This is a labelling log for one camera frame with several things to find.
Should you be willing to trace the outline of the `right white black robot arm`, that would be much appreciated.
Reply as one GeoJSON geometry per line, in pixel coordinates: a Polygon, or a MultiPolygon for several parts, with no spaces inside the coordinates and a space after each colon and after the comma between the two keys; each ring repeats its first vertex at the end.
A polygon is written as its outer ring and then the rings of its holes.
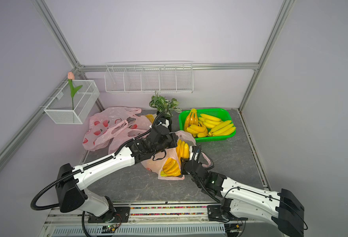
{"type": "Polygon", "coordinates": [[[189,159],[183,159],[181,172],[189,175],[201,191],[220,203],[218,211],[211,211],[212,221],[227,223],[251,219],[276,226],[289,237],[303,237],[308,226],[305,208],[289,190],[267,191],[245,185],[223,174],[209,171],[199,161],[200,145],[189,148],[189,159]]]}

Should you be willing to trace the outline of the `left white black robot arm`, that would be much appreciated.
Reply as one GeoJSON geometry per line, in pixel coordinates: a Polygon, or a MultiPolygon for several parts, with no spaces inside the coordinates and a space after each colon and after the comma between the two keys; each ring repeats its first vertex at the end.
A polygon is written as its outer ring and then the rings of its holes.
{"type": "Polygon", "coordinates": [[[156,154],[174,148],[178,136],[170,132],[169,125],[169,120],[164,118],[163,113],[159,113],[148,131],[127,140],[113,154],[75,167],[70,164],[62,166],[57,180],[32,199],[31,209],[47,210],[58,207],[62,213],[81,210],[99,218],[101,222],[114,222],[118,214],[110,198],[101,197],[88,190],[88,187],[125,167],[150,159],[156,161],[156,154]],[[37,205],[39,198],[51,188],[56,188],[59,202],[37,205]]]}

